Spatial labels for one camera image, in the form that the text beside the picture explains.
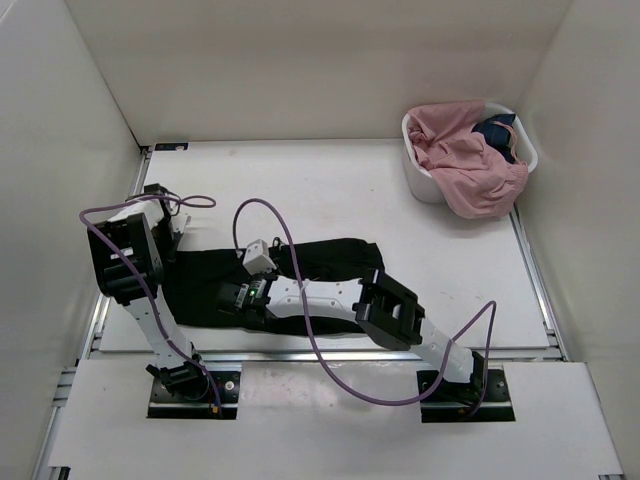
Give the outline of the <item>black trousers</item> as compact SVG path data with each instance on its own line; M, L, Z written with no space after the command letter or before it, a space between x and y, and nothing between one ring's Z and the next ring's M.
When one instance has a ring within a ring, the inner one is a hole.
M304 281L329 284L323 299L309 302L317 336L360 334L353 304L360 299L358 280L370 270L384 270L379 247L357 238L340 238L295 246ZM281 335L307 334L300 289L290 247L269 248L277 272L252 277L233 249L179 251L165 269L163 296L181 326L242 329Z

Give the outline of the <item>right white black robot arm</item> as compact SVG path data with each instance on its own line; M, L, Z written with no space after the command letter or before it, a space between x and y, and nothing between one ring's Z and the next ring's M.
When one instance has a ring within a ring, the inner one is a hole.
M259 273L240 286L226 284L215 299L220 311L265 329L288 327L302 318L304 332L326 373L338 386L368 403L405 406L432 395L461 404L480 403L486 393L485 358L428 321L417 295L382 270L333 282ZM322 356L315 336L316 320L357 326L374 344L389 351L415 351L436 369L436 378L424 393L406 400L375 399L357 392L333 373Z

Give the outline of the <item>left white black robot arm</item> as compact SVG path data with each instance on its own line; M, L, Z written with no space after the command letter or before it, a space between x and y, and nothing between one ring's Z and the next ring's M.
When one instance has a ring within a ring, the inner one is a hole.
M122 204L79 214L101 293L126 310L151 347L154 361L146 370L168 393L191 402L213 400L216 387L177 325L162 284L190 221L180 207L195 206L195 199L151 184Z

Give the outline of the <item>blue label sticker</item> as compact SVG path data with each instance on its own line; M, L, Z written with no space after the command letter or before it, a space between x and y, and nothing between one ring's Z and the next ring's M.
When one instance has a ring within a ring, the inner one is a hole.
M157 143L154 146L154 150L160 152L186 151L188 147L189 144L187 142Z

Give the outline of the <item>white front cover board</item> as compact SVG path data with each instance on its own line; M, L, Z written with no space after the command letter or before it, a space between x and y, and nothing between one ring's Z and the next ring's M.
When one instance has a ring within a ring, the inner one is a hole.
M515 418L426 424L315 364L248 364L233 420L152 420L139 358L80 364L51 452L74 479L595 479L622 468L587 368L511 363Z

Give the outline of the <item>white laundry basket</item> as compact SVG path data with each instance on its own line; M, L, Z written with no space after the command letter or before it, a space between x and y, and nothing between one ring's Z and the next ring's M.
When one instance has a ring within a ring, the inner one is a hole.
M520 117L508 107L486 101L480 120L484 121L495 115L514 115L512 128L517 136L515 153L524 161L528 171L532 173L538 165L538 153L535 150ZM431 174L417 161L413 144L409 139L410 116L406 113L401 121L401 132L405 145L403 168L412 195L419 201L427 204L441 204L445 198Z

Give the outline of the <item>pink garment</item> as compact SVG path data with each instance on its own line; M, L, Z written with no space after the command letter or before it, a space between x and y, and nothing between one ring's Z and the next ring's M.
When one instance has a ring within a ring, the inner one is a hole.
M431 174L450 209L471 220L508 215L530 173L518 155L515 164L507 163L472 131L481 122L485 102L427 104L407 112L417 161Z

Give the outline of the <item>navy blue garment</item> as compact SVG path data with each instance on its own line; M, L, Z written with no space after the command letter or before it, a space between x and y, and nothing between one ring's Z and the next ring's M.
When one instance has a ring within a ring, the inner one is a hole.
M473 132L480 133L485 142L498 151L509 164L518 161L517 135L513 127L515 120L515 114L498 114L477 123L472 128Z

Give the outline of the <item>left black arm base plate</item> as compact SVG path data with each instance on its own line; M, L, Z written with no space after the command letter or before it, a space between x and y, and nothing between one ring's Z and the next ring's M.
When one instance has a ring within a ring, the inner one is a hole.
M149 419L235 420L241 390L241 371L211 370L219 392L217 402L214 389L203 382L188 381L186 392L170 391L158 378L150 389L147 417Z

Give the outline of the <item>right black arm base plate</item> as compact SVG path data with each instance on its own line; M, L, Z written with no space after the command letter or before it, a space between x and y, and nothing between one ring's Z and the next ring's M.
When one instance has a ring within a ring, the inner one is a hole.
M481 387L442 381L438 389L420 403L421 422L489 423L516 420L503 370L488 371L483 400Z

